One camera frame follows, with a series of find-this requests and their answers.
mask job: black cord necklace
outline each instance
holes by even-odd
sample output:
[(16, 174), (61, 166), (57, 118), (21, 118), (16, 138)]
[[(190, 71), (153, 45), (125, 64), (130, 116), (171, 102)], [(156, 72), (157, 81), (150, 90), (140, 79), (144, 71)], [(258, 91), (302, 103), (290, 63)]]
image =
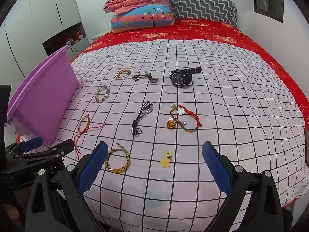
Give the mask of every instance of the black cord necklace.
[(144, 117), (146, 117), (149, 113), (151, 113), (153, 109), (154, 109), (154, 106), (150, 101), (147, 101), (147, 103), (145, 103), (142, 106), (137, 118), (132, 123), (132, 135), (133, 135), (133, 137), (135, 135), (142, 133), (142, 129), (138, 128), (137, 125)]

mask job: black watch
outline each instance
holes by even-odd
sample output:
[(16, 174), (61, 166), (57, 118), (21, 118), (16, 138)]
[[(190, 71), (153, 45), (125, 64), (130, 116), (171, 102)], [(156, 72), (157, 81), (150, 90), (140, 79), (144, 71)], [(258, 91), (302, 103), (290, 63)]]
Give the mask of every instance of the black watch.
[(192, 74), (202, 72), (201, 67), (189, 68), (185, 70), (173, 70), (171, 72), (170, 78), (172, 83), (182, 88), (184, 85), (188, 85), (192, 82)]

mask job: metal screw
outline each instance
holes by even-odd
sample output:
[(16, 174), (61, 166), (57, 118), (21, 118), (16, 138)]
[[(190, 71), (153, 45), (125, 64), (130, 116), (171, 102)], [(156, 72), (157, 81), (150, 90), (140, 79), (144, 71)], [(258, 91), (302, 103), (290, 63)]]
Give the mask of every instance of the metal screw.
[(68, 165), (68, 166), (66, 167), (66, 169), (67, 169), (68, 171), (73, 171), (74, 168), (75, 168), (75, 166), (74, 166), (73, 164)]
[(271, 172), (265, 171), (264, 173), (265, 173), (265, 175), (266, 175), (267, 177), (271, 177)]
[(45, 173), (45, 169), (40, 169), (38, 172), (39, 175), (43, 175), (44, 173)]
[(235, 167), (235, 170), (236, 170), (237, 172), (242, 172), (244, 169), (243, 169), (242, 166), (237, 165), (237, 166)]

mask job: red bedspread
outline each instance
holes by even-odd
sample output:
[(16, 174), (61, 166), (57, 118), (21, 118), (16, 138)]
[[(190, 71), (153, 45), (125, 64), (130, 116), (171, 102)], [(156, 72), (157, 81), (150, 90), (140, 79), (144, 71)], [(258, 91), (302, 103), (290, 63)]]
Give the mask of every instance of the red bedspread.
[(152, 41), (156, 39), (205, 39), (229, 43), (257, 53), (272, 67), (278, 77), (290, 90), (304, 116), (305, 126), (309, 130), (309, 102), (302, 90), (270, 54), (234, 26), (203, 19), (179, 19), (175, 20), (173, 26), (168, 27), (149, 28), (120, 34), (108, 33), (86, 48), (82, 53), (116, 44)]

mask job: gray chevron pillow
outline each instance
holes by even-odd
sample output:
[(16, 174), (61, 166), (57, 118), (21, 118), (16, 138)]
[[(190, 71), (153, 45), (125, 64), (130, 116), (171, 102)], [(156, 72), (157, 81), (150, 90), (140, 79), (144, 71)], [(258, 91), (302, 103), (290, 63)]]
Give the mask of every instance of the gray chevron pillow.
[(169, 0), (176, 18), (202, 18), (237, 26), (237, 9), (230, 0)]

